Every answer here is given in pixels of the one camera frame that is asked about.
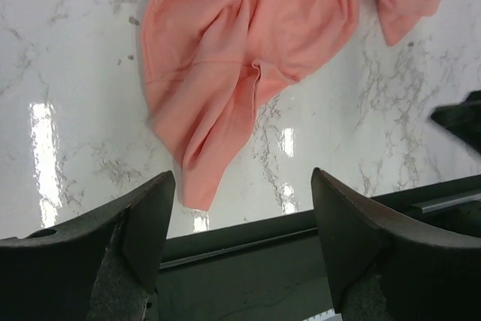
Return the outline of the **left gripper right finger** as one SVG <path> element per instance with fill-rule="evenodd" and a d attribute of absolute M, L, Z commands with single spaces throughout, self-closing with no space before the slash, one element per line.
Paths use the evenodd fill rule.
<path fill-rule="evenodd" d="M 344 320 L 480 318 L 480 178 L 368 198 L 311 177 L 333 308 Z"/>

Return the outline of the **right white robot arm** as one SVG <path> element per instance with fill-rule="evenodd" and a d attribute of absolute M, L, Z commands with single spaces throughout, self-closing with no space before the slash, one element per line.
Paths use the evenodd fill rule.
<path fill-rule="evenodd" d="M 480 91 L 458 104 L 436 107 L 430 120 L 480 154 Z"/>

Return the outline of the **pink t shirt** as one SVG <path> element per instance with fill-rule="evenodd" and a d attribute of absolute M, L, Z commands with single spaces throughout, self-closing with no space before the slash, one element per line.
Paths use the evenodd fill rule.
<path fill-rule="evenodd" d="M 440 0 L 377 0 L 388 45 Z M 141 26 L 153 129 L 181 169 L 184 206 L 208 210 L 260 106 L 351 38 L 360 0 L 150 0 Z"/>

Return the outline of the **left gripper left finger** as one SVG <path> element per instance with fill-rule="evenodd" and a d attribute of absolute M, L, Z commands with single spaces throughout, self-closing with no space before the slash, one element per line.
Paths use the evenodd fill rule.
<path fill-rule="evenodd" d="M 171 171 L 72 220 L 1 242 L 3 320 L 142 320 L 174 201 Z"/>

